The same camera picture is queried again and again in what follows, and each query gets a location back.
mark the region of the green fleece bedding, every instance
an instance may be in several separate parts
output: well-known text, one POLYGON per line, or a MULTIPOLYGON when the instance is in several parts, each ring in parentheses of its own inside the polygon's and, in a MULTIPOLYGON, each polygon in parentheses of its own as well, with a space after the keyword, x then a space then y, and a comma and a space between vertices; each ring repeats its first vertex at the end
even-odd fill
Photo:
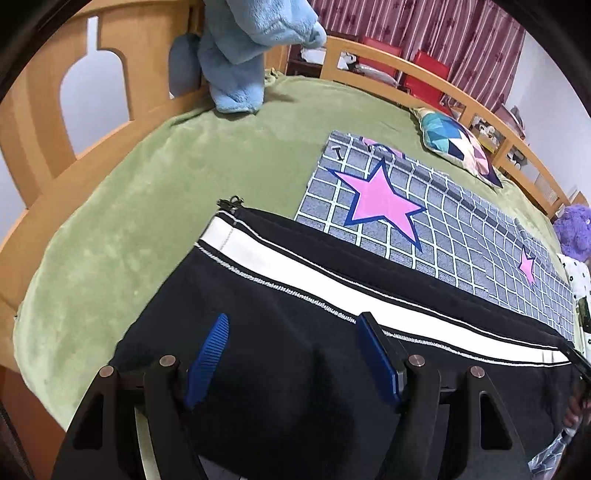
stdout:
POLYGON ((164 123, 51 240, 21 305, 14 343, 25 381, 64 428, 117 341, 200 236, 216 201, 239 195, 247 206, 293 218, 333 130, 383 142, 444 171, 559 251, 550 223, 515 184, 504 180, 496 192, 424 150, 409 112, 332 82, 268 80, 257 115, 224 116, 205 99, 164 123))

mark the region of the white stripe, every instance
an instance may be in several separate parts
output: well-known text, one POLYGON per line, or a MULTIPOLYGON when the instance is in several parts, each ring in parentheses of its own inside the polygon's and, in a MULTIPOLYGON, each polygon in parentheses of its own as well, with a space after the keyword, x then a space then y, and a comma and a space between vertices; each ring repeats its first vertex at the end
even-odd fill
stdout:
POLYGON ((336 277, 338 279, 338 281, 341 282, 342 284, 352 285, 354 287, 361 288, 363 291, 365 291, 365 292, 371 292, 372 294, 374 294, 374 296, 378 296, 378 297, 381 297, 383 299, 395 300, 398 303, 404 303, 406 305, 409 305, 411 307, 414 307, 415 309, 419 309, 419 310, 422 310, 422 311, 426 312, 427 315, 429 315, 430 313, 432 313, 432 314, 435 314, 435 315, 439 316, 439 318, 441 318, 441 317, 446 318, 446 319, 450 320, 452 323, 461 323, 461 324, 464 324, 468 328, 471 328, 473 330, 478 330, 478 331, 484 333, 485 335, 493 336, 493 337, 496 337, 496 338, 498 338, 500 340, 507 340, 510 343, 511 342, 513 342, 513 343, 518 342, 518 343, 520 343, 522 345, 529 345, 529 346, 533 346, 533 347, 541 347, 544 350, 548 350, 548 349, 558 350, 557 348, 553 348, 553 347, 550 347, 548 345, 540 345, 539 343, 524 342, 523 340, 515 340, 515 339, 512 339, 512 338, 508 338, 508 337, 503 337, 501 335, 497 335, 496 333, 487 332, 487 331, 482 330, 482 329, 480 329, 480 328, 478 328, 478 327, 476 327, 474 325, 470 325, 469 323, 464 322, 462 320, 454 319, 454 318, 451 318, 448 315, 444 315, 442 313, 436 312, 435 310, 431 310, 431 309, 428 309, 428 308, 423 307, 421 305, 417 305, 416 303, 412 303, 410 301, 406 301, 406 300, 403 300, 403 299, 398 299, 396 297, 393 297, 393 296, 390 296, 390 295, 386 295, 383 292, 379 292, 377 290, 373 290, 373 289, 371 289, 371 288, 369 288, 369 287, 367 287, 365 285, 362 285, 361 283, 352 281, 352 280, 350 280, 348 278, 344 278, 344 277, 341 277, 341 276, 339 276, 339 275, 337 275, 337 274, 335 274, 333 272, 330 272, 329 270, 326 270, 325 268, 323 268, 323 267, 321 267, 319 265, 316 265, 315 263, 312 263, 307 258, 303 258, 303 257, 301 257, 301 256, 299 256, 299 255, 297 255, 297 254, 295 254, 293 252, 291 252, 287 248, 282 247, 281 245, 274 244, 273 242, 270 242, 269 240, 264 239, 258 233, 256 233, 249 225, 245 224, 242 220, 237 219, 236 217, 234 217, 230 213, 225 212, 224 210, 220 210, 218 213, 224 214, 228 218, 231 218, 232 221, 234 222, 234 225, 236 225, 237 223, 240 223, 242 226, 244 226, 244 228, 246 228, 251 234, 253 234, 260 242, 263 242, 265 245, 272 245, 274 248, 277 248, 279 250, 282 250, 282 251, 286 252, 287 254, 291 255, 292 257, 297 257, 298 260, 301 261, 302 263, 305 263, 307 265, 311 265, 316 270, 322 270, 322 271, 326 272, 326 274, 328 274, 329 276, 332 276, 333 278, 336 277))
POLYGON ((380 325, 411 336, 430 338, 476 355, 508 362, 568 362, 558 351, 506 343, 349 288, 313 268, 261 245, 247 233, 217 217, 212 219, 201 240, 252 272, 309 293, 353 316, 371 312, 380 325))

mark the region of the gray grid fabric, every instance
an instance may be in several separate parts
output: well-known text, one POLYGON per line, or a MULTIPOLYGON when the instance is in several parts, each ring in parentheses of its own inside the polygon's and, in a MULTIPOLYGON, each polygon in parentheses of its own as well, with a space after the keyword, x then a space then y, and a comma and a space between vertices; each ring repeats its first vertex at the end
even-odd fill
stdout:
POLYGON ((295 219, 502 307, 574 332, 573 295, 550 254, 516 219, 444 174, 362 137, 332 132, 295 219), (345 226, 354 192, 327 169, 367 178, 380 160, 397 193, 427 210, 412 215, 422 252, 384 220, 345 226), (535 257, 535 284, 518 269, 521 251, 535 257))

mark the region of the wooden bed frame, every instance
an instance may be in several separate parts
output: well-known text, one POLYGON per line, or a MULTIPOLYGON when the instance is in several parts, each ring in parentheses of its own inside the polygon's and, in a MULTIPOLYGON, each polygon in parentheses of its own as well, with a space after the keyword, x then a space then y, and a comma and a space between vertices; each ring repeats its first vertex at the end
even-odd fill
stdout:
MULTIPOLYGON (((168 52, 173 40, 203 25, 200 0, 93 0, 37 52, 0 103, 0 148, 26 210, 0 246, 0 366, 18 371, 12 346, 13 318, 51 237, 109 172, 166 119, 189 111, 207 92, 170 99, 168 52), (68 69, 86 55, 87 19, 98 16, 98 48, 119 56, 124 68, 129 122, 79 155, 70 144, 60 107, 60 85, 68 69)), ((392 65, 433 85, 465 105, 460 117, 487 120, 506 140, 493 163, 504 169, 552 217, 569 204, 534 153, 491 111, 470 96, 406 60, 348 40, 330 37, 321 78, 372 92, 406 107, 428 106, 400 90, 336 68, 341 51, 392 65), (556 192, 552 205, 507 159, 516 146, 556 192)), ((272 49, 267 68, 284 72, 288 48, 272 49)))

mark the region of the pillow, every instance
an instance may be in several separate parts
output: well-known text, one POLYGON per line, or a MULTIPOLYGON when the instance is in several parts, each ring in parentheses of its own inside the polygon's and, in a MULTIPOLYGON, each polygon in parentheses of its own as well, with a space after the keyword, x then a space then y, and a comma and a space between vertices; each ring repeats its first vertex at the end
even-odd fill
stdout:
POLYGON ((569 279, 570 289, 573 291, 574 302, 578 302, 581 297, 587 297, 587 300, 591 303, 591 297, 589 297, 589 291, 591 291, 591 278, 589 278, 590 274, 587 265, 574 258, 567 257, 566 255, 558 254, 558 257, 560 258, 566 276, 569 279))
POLYGON ((460 122, 429 108, 411 109, 423 132, 423 144, 433 153, 469 171, 484 183, 503 188, 476 137, 460 122))
MULTIPOLYGON (((562 266, 569 279, 570 289, 573 292, 573 300, 577 303, 582 297, 587 297, 587 302, 591 307, 591 278, 589 267, 583 262, 567 257, 566 255, 558 254, 562 266)), ((591 361, 591 333, 582 332, 585 358, 591 361)))

